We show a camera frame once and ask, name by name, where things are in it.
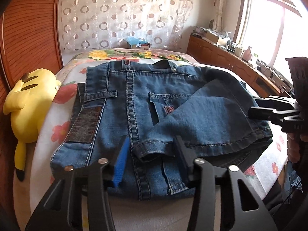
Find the sheer curtain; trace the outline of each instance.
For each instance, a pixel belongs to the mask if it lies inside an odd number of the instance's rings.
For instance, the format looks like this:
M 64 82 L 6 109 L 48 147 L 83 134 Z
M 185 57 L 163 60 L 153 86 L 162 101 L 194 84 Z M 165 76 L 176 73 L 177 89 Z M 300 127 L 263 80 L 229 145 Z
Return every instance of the sheer curtain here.
M 60 0 L 61 49 L 126 47 L 128 37 L 178 50 L 193 0 Z
M 227 0 L 215 0 L 215 18 L 213 23 L 213 30 L 222 31 L 222 13 Z

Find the back pocket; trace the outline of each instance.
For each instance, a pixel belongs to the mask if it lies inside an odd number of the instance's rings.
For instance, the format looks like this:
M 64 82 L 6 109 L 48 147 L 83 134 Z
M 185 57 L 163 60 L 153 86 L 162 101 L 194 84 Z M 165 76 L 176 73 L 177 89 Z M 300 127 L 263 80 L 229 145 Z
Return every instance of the back pocket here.
M 154 94 L 150 92 L 150 104 L 154 107 L 154 110 L 151 110 L 154 125 L 162 121 L 169 114 L 172 114 L 190 96 L 188 94 Z

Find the wooden wardrobe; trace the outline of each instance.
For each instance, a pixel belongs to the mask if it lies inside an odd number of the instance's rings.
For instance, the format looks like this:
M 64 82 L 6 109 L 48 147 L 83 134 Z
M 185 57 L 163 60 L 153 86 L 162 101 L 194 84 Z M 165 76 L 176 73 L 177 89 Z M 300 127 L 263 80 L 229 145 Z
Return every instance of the wooden wardrobe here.
M 17 140 L 3 104 L 24 73 L 45 68 L 56 74 L 63 67 L 57 13 L 58 0 L 11 0 L 0 17 L 0 204 L 11 217 Z

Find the yellow flower pattern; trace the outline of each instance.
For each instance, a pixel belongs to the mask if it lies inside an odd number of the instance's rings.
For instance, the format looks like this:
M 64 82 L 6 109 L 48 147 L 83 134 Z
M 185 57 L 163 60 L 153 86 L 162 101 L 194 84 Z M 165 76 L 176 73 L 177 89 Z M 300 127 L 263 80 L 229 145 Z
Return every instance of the yellow flower pattern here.
M 103 50 L 95 50 L 89 53 L 89 57 L 96 60 L 105 60 L 108 54 Z
M 144 58 L 152 58 L 152 52 L 151 51 L 139 52 L 138 54 L 140 56 L 144 57 Z
M 167 56 L 167 58 L 170 58 L 170 59 L 175 60 L 175 61 L 180 61 L 181 60 L 176 55 L 169 55 L 169 56 Z

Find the yellow plush toy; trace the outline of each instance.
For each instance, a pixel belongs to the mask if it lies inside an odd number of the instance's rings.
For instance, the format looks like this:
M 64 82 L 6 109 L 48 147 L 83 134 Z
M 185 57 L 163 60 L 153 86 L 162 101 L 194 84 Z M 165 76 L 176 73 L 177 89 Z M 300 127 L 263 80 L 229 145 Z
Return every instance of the yellow plush toy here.
M 15 170 L 24 180 L 26 143 L 35 142 L 61 82 L 47 69 L 37 69 L 23 75 L 4 102 L 3 113 L 11 113 L 11 126 L 18 139 L 15 150 Z

